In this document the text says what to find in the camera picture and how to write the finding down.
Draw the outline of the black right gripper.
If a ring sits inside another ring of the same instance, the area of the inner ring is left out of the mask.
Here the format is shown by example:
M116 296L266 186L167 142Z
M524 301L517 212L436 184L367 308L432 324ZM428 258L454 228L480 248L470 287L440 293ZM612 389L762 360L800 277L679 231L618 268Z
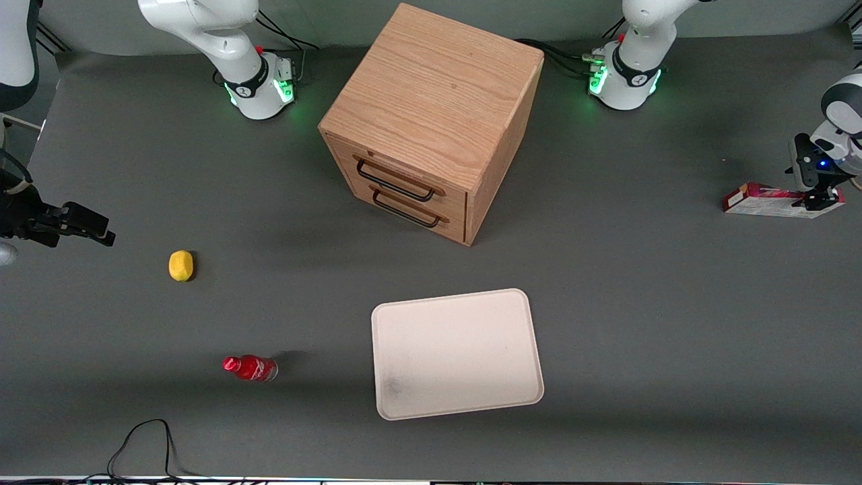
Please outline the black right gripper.
M94 240L105 247L114 245L116 234L108 231L108 218L75 202L67 202L63 206L49 205L43 202L34 185L14 194L9 192L22 182L24 179L2 171L2 239L33 240L56 248L62 236L76 236ZM73 230L61 230L61 218L65 226Z

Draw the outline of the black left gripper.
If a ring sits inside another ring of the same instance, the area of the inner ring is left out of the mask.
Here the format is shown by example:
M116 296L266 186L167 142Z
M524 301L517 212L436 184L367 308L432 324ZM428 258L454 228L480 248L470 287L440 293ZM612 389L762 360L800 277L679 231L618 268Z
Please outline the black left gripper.
M789 142L789 151L791 168L785 172L794 175L800 191L806 191L793 203L794 207L811 207L811 211L821 212L842 202L840 189L834 188L849 181L852 175L838 165L837 159L831 158L807 134L795 135Z

